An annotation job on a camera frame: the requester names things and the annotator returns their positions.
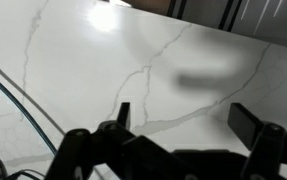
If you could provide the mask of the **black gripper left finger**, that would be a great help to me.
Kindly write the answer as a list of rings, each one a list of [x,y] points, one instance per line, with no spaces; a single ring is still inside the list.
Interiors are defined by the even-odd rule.
[[[115,120],[104,121],[99,125],[99,133],[106,142],[127,142],[135,138],[130,132],[131,104],[123,102]]]

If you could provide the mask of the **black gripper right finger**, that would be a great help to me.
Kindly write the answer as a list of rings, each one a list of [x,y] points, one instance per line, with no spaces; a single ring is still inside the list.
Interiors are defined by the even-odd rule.
[[[262,121],[241,103],[232,103],[228,126],[250,151],[241,171],[243,180],[285,180],[280,166],[287,165],[287,130]]]

